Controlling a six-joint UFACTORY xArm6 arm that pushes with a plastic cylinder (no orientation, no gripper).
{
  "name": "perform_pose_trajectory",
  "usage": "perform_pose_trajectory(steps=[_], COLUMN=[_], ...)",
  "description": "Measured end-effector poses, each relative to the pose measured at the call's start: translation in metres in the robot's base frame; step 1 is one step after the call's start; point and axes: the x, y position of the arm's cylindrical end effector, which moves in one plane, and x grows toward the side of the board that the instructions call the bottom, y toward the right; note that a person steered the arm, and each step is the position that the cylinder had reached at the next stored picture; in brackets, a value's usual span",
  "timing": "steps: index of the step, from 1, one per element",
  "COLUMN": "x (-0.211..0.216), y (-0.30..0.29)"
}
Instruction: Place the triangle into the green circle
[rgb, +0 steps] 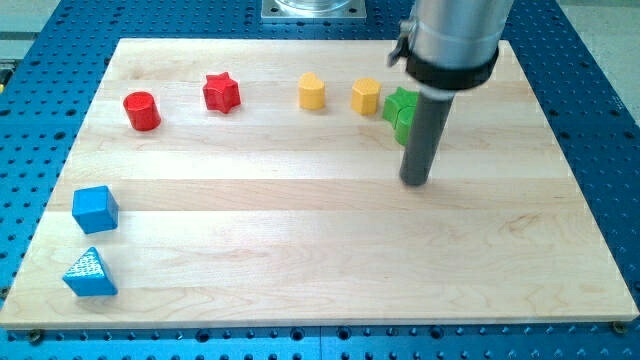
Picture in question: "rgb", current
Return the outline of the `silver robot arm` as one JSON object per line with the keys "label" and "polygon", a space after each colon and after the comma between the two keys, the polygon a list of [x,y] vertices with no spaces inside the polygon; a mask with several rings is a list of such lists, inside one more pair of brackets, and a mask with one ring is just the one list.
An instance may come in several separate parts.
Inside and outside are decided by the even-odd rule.
{"label": "silver robot arm", "polygon": [[513,0],[417,0],[387,58],[434,91],[484,84],[499,57],[499,41]]}

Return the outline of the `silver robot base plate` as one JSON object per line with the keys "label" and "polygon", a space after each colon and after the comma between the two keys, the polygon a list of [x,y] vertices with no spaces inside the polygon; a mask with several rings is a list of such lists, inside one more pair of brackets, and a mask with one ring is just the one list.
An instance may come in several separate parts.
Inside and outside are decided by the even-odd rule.
{"label": "silver robot base plate", "polygon": [[262,0],[263,20],[366,19],[365,0]]}

